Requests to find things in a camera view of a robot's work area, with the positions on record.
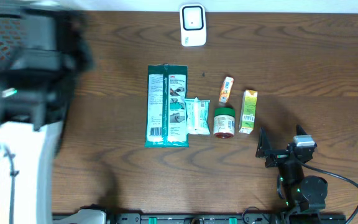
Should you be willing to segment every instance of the jar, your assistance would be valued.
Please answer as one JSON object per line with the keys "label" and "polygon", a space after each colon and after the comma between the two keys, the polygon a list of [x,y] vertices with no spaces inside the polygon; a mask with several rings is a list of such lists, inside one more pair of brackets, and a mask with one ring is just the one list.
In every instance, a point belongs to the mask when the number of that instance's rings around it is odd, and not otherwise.
{"label": "jar", "polygon": [[215,110],[214,135],[217,138],[228,139],[234,136],[234,110],[231,108],[218,108]]}

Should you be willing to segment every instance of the green clip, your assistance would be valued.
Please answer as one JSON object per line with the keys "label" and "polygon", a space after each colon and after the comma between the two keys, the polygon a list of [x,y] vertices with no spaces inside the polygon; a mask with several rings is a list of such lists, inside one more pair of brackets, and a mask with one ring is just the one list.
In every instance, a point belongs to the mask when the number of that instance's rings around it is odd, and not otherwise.
{"label": "green clip", "polygon": [[236,218],[229,218],[229,224],[237,224]]}
{"label": "green clip", "polygon": [[149,224],[157,224],[157,218],[149,218]]}

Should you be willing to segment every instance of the wooden table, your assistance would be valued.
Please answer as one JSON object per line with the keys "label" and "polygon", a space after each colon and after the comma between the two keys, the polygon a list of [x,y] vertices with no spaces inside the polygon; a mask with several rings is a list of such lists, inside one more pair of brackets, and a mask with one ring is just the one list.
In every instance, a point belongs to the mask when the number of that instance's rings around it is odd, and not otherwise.
{"label": "wooden table", "polygon": [[[185,48],[179,13],[89,13],[95,68],[78,86],[55,160],[54,212],[91,203],[145,213],[284,207],[278,170],[255,158],[261,126],[284,148],[301,124],[319,146],[309,165],[358,183],[358,15],[207,17],[207,44]],[[256,131],[228,140],[191,135],[189,148],[146,149],[147,66],[161,63],[188,65],[188,97],[211,100],[210,128],[225,76],[235,79],[229,102],[237,115],[243,91],[259,91]],[[353,212],[354,186],[305,174],[328,181],[326,211]]]}

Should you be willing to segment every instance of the green lid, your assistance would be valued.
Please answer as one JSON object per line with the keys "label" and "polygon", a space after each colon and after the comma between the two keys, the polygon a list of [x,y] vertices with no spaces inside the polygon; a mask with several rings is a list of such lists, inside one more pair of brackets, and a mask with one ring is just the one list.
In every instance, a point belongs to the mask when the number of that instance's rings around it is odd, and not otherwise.
{"label": "green lid", "polygon": [[229,115],[234,117],[234,110],[231,108],[218,108],[215,110],[215,116]]}

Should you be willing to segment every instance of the green and yellow box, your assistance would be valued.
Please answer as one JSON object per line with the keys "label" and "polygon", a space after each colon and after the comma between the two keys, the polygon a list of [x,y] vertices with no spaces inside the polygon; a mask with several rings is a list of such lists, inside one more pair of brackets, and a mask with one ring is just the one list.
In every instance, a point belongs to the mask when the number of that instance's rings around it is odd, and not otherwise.
{"label": "green and yellow box", "polygon": [[250,134],[254,130],[256,101],[258,92],[246,90],[242,97],[242,109],[239,125],[239,133]]}

